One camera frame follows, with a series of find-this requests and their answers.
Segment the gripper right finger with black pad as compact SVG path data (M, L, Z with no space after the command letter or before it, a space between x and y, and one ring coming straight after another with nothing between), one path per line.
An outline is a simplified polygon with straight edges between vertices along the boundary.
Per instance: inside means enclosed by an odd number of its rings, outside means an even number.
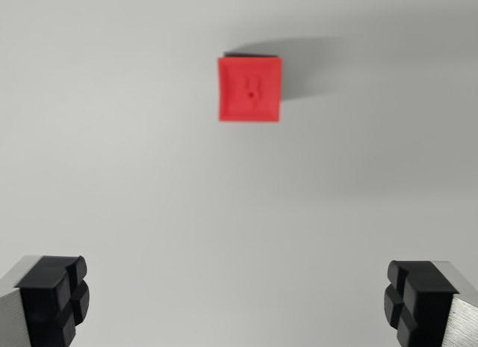
M384 293L401 346L476 346L477 288L448 261L392 260Z

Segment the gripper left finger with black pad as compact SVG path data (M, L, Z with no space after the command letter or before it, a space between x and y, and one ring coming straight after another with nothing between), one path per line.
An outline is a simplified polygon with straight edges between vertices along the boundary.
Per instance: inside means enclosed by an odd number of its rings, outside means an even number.
M82 256L26 255L1 277L1 345L70 346L90 303Z

